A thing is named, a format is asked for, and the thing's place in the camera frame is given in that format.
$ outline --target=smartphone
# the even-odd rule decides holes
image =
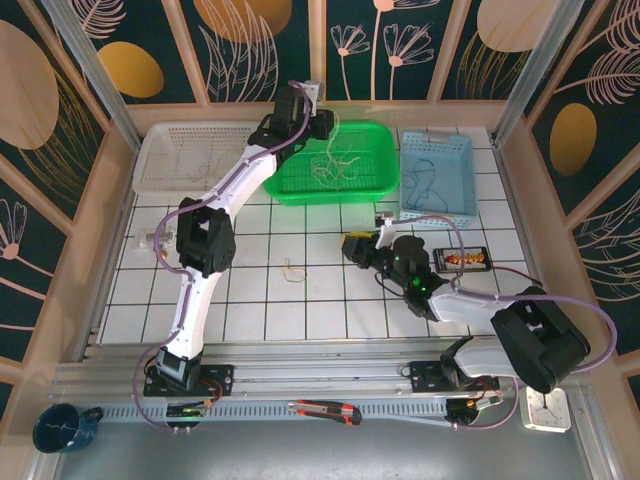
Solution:
[[[464,247],[464,271],[486,272],[491,270],[491,259],[486,247]],[[433,258],[436,262],[436,272],[457,273],[460,271],[459,248],[435,248]]]

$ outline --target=green plastic basket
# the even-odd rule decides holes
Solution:
[[[375,122],[342,122],[331,154],[343,164],[338,178],[319,177],[312,165],[325,165],[326,141],[309,140],[269,178],[265,190],[283,205],[378,202],[398,188],[400,167],[391,131]]]

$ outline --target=white tiled table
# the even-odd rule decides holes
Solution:
[[[451,129],[442,129],[451,133]],[[487,246],[495,265],[527,272],[486,131],[460,128],[474,145],[480,218],[462,233],[467,246]],[[260,189],[235,222],[237,252],[213,295],[206,343],[353,338],[459,337],[467,327],[415,317],[401,299],[385,292],[373,272],[345,264],[342,233],[372,231],[374,213],[397,213],[398,193],[378,204],[286,207]],[[98,342],[160,342],[168,336],[180,278],[159,268],[152,252],[135,250],[141,228],[155,228],[176,206],[139,197],[132,211]],[[170,222],[174,228],[176,222]],[[453,232],[420,226],[404,234],[434,248],[456,246]],[[176,252],[169,262],[178,266]],[[304,273],[292,268],[304,268]],[[504,271],[465,275],[462,284],[488,292],[518,293],[529,282]]]

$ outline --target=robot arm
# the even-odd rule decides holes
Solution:
[[[549,393],[589,354],[589,343],[555,303],[463,296],[431,271],[424,240],[401,236],[392,244],[392,237],[386,228],[368,238],[347,235],[342,252],[360,268],[374,268],[400,286],[415,315],[495,334],[463,338],[442,354],[442,372],[455,387],[475,377],[510,376]],[[530,287],[523,294],[544,291]]]
[[[327,140],[334,117],[329,110],[317,109],[322,85],[302,85],[311,101],[306,130],[293,143],[274,153],[269,149],[293,138],[303,126],[305,96],[294,87],[283,87],[275,99],[274,113],[267,115],[249,137],[248,144],[227,175],[198,200],[185,198],[180,207],[189,207],[216,196],[206,206],[178,216],[177,250],[180,264],[193,281],[183,277],[171,333],[176,337],[160,349],[156,357],[158,373],[174,388],[190,391],[198,381],[202,357],[204,326],[211,296],[222,272],[231,266],[236,245],[233,221],[249,197],[284,162],[302,148],[309,138]],[[187,287],[191,285],[182,328],[179,329]]]

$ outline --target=blue plastic basket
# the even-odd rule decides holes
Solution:
[[[458,228],[478,217],[473,147],[469,137],[429,134],[424,130],[402,135],[400,218],[441,215]],[[449,228],[441,220],[420,225]]]

